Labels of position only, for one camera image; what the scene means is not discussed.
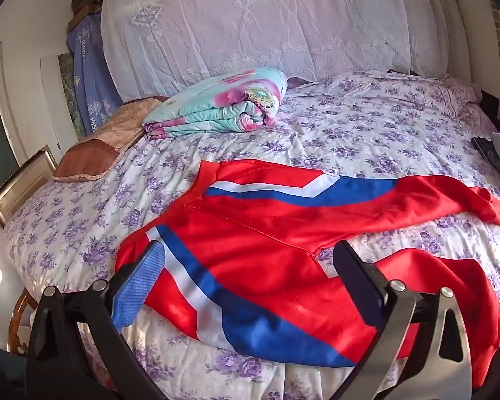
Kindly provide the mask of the red blue white pants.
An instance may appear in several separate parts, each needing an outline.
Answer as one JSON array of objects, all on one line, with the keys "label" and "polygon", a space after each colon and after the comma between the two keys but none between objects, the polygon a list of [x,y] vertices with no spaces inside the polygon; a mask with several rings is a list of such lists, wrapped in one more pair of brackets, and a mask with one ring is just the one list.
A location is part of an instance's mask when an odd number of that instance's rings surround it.
[{"label": "red blue white pants", "polygon": [[195,340],[316,367],[357,364],[374,336],[317,257],[337,242],[468,212],[500,226],[500,201],[442,175],[359,179],[258,160],[201,163],[193,185],[120,244],[116,264],[157,240],[142,303]]}]

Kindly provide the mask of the brown satin pillow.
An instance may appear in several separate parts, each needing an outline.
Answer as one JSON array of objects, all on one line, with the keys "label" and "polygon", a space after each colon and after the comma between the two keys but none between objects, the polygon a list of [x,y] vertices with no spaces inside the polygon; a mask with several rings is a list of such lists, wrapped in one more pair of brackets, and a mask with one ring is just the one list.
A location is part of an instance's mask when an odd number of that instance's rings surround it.
[{"label": "brown satin pillow", "polygon": [[67,150],[53,173],[56,182],[103,178],[144,134],[142,121],[167,97],[136,99],[121,105],[95,132]]}]

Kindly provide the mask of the black object on bed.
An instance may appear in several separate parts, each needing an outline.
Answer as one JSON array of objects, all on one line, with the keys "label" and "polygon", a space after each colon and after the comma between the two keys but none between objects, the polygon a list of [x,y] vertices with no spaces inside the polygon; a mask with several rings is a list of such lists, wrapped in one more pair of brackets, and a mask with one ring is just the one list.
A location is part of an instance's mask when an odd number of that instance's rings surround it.
[{"label": "black object on bed", "polygon": [[474,137],[471,139],[471,143],[483,159],[487,161],[500,175],[500,156],[495,149],[493,141],[482,137]]}]

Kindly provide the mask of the purple floral bed sheet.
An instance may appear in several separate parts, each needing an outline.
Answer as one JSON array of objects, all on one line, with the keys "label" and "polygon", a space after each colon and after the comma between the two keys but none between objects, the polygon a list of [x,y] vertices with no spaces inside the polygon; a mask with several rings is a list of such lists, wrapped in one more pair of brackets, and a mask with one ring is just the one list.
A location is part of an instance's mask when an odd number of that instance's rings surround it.
[{"label": "purple floral bed sheet", "polygon": [[[34,297],[50,284],[83,290],[114,273],[119,243],[183,194],[203,160],[254,158],[361,178],[443,174],[500,200],[500,175],[471,143],[493,132],[479,103],[478,89],[462,81],[395,73],[353,72],[291,89],[269,128],[143,138],[98,181],[47,183],[7,223],[7,253]],[[406,247],[472,258],[500,301],[500,227],[471,215],[351,243],[370,261]]]}]

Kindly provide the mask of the blue patterned hanging cloth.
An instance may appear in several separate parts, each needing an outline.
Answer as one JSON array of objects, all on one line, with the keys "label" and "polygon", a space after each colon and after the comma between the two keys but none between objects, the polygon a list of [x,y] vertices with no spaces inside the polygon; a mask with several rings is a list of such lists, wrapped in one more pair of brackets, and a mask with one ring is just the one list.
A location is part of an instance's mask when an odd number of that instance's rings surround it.
[{"label": "blue patterned hanging cloth", "polygon": [[76,104],[90,135],[123,104],[104,57],[101,14],[80,21],[68,34],[66,44],[73,60]]}]

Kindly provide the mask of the folded floral teal blanket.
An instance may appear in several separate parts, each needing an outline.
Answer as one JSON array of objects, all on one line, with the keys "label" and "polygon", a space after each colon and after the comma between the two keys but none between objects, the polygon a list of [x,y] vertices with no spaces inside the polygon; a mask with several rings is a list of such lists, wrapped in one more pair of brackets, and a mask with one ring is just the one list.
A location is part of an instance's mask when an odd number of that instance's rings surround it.
[{"label": "folded floral teal blanket", "polygon": [[151,139],[202,133],[245,133],[272,126],[288,81],[277,69],[217,76],[184,89],[143,120]]}]

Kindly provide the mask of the white lace headboard cover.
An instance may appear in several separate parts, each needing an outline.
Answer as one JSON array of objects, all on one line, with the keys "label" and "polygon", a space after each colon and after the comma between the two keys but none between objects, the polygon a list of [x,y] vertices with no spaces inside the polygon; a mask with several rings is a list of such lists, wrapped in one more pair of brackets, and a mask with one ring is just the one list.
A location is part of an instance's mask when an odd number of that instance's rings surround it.
[{"label": "white lace headboard cover", "polygon": [[471,78],[456,0],[103,0],[101,33],[125,100],[257,67]]}]

